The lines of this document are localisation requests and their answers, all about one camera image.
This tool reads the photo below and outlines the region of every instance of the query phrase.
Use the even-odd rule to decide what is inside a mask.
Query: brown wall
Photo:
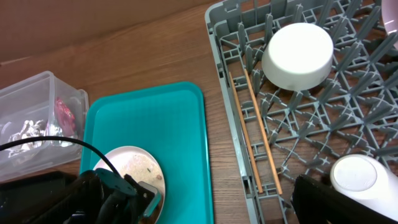
[[[214,0],[0,0],[0,62],[211,1]]]

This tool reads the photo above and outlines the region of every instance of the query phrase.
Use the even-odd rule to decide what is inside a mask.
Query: clear plastic container
[[[59,109],[59,102],[65,110]],[[20,133],[25,121],[44,123],[44,136],[83,139],[88,97],[84,90],[74,89],[47,71],[0,90],[0,108],[0,144],[9,142],[13,134]],[[60,111],[68,111],[74,116],[70,122],[73,129],[67,131],[60,125],[65,123],[61,117],[66,114]],[[41,146],[10,155],[10,151],[0,152],[0,181],[79,159],[81,146],[45,141]]]

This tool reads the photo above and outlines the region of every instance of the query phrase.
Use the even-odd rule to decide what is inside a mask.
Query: plastic dish rack
[[[386,35],[381,1],[366,2],[271,0],[260,6],[257,0],[227,0],[207,10],[205,22],[251,223],[298,223],[291,205],[295,178],[307,174],[327,180],[343,155],[374,157],[398,174],[398,51],[393,47],[398,35]],[[262,70],[260,61],[272,35],[294,22],[316,24],[333,40],[333,68],[317,89],[281,90]],[[276,192],[244,69],[252,78],[283,195]],[[238,91],[263,194],[252,177],[231,85]]]

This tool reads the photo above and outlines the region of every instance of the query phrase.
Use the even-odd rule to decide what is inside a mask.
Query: wooden chopstick
[[[257,188],[259,189],[259,193],[261,194],[264,191],[262,189],[262,184],[261,184],[261,180],[260,180],[259,171],[257,170],[256,160],[254,159],[253,149],[251,148],[249,134],[248,134],[248,131],[246,129],[246,123],[244,122],[244,119],[243,119],[241,104],[240,104],[239,99],[238,99],[238,94],[236,93],[234,80],[232,79],[231,72],[229,72],[229,79],[231,81],[232,90],[234,92],[235,104],[236,104],[236,107],[238,109],[239,119],[241,120],[241,125],[242,125],[244,139],[246,141],[246,146],[248,147],[248,152],[249,152],[249,156],[250,156],[250,160],[251,160],[251,167],[253,168],[253,172],[254,172],[254,178],[256,180],[256,184],[257,184]]]
[[[266,147],[268,161],[269,161],[269,164],[271,165],[271,171],[272,171],[272,175],[274,176],[275,185],[276,185],[278,194],[281,195],[282,194],[282,187],[280,186],[278,173],[276,172],[276,168],[275,168],[275,164],[274,164],[274,159],[272,158],[271,149],[269,148],[268,139],[267,139],[267,135],[266,135],[266,129],[264,128],[264,124],[262,123],[262,119],[261,119],[261,115],[260,115],[260,111],[259,111],[259,106],[257,105],[256,96],[254,96],[254,92],[253,92],[253,89],[252,89],[252,86],[251,86],[251,82],[250,82],[250,79],[249,79],[248,71],[246,71],[246,69],[244,69],[244,75],[246,76],[246,81],[248,83],[248,88],[249,88],[249,91],[250,91],[251,99],[253,101],[254,110],[256,111],[257,120],[258,120],[259,125],[260,125],[261,134],[262,134],[262,140],[264,141],[264,145]]]

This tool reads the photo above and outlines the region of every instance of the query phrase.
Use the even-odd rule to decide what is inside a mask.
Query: black wire
[[[14,147],[14,146],[19,146],[21,144],[30,143],[30,142],[36,142],[36,141],[66,141],[66,142],[72,142],[72,143],[84,146],[84,147],[88,148],[89,150],[95,152],[95,154],[97,154],[102,160],[104,160],[106,165],[108,165],[109,168],[111,168],[111,170],[116,175],[120,176],[119,172],[114,168],[112,163],[104,156],[104,154],[102,154],[102,152],[100,152],[97,148],[95,148],[91,144],[83,142],[83,141],[81,141],[79,139],[61,137],[61,136],[39,136],[39,137],[25,138],[25,139],[16,140],[16,141],[13,141],[13,142],[9,142],[9,143],[5,143],[3,145],[0,145],[0,151],[3,151],[5,149],[9,149],[9,148]]]

